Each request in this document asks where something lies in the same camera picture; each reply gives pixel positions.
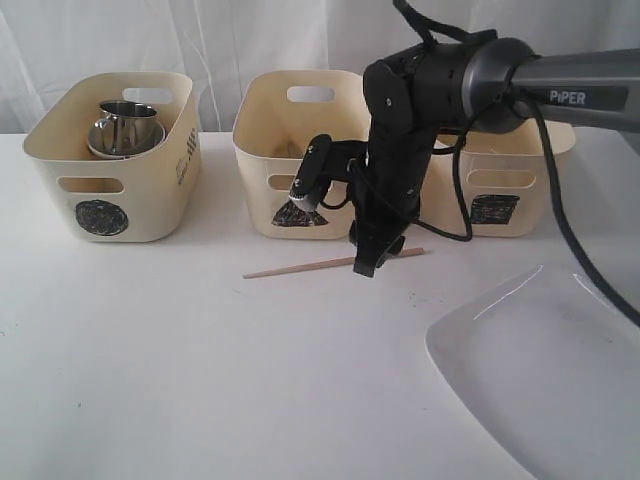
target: chopstick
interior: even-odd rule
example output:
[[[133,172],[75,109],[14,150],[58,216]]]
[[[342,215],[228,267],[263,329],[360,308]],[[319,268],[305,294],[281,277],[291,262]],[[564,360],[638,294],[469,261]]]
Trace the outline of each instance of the chopstick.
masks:
[[[400,252],[398,256],[391,258],[415,257],[418,255],[425,255],[429,253],[432,253],[432,251],[425,250],[424,248],[409,248]],[[352,265],[354,260],[355,257],[335,258],[333,260],[325,260],[323,262],[305,263],[302,265],[294,265],[291,267],[276,268],[275,270],[265,270],[263,272],[249,273],[243,275],[242,278],[249,280],[253,278],[287,275],[289,273],[310,272],[312,270],[322,270],[324,268],[343,267],[346,265]]]

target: white curtain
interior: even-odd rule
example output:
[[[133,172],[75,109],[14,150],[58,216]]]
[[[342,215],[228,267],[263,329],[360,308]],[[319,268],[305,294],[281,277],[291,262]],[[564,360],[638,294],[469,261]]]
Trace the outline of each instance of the white curtain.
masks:
[[[636,0],[413,0],[541,54],[640,46]],[[417,43],[391,0],[0,0],[0,133],[28,131],[75,82],[107,71],[194,79],[205,131],[230,130],[276,69],[344,69]]]

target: clear plastic tray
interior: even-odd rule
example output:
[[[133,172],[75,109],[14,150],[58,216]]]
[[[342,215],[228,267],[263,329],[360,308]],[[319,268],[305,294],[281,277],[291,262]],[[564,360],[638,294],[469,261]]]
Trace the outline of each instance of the clear plastic tray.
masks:
[[[640,478],[640,329],[584,278],[535,268],[436,322],[426,344],[537,479]]]

